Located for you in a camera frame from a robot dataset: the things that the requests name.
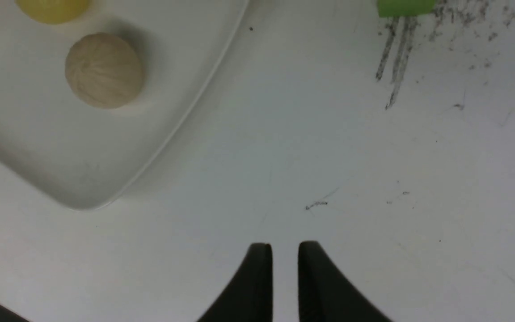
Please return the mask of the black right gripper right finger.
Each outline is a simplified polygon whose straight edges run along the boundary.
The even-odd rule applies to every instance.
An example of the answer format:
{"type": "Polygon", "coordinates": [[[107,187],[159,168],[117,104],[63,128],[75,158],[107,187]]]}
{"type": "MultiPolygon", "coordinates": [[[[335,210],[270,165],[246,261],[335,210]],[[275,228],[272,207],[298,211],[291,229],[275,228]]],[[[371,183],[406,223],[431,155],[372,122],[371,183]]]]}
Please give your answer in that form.
{"type": "Polygon", "coordinates": [[[389,322],[350,283],[317,241],[298,251],[298,310],[301,322],[389,322]]]}

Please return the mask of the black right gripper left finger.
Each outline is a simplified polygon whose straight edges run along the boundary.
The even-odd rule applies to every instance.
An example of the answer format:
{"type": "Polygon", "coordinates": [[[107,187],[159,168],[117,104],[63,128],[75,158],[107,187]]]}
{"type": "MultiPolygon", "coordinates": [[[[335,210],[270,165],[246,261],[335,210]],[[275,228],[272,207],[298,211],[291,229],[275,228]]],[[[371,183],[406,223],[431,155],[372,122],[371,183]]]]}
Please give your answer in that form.
{"type": "Polygon", "coordinates": [[[273,253],[268,243],[252,243],[220,296],[200,322],[271,322],[273,253]]]}

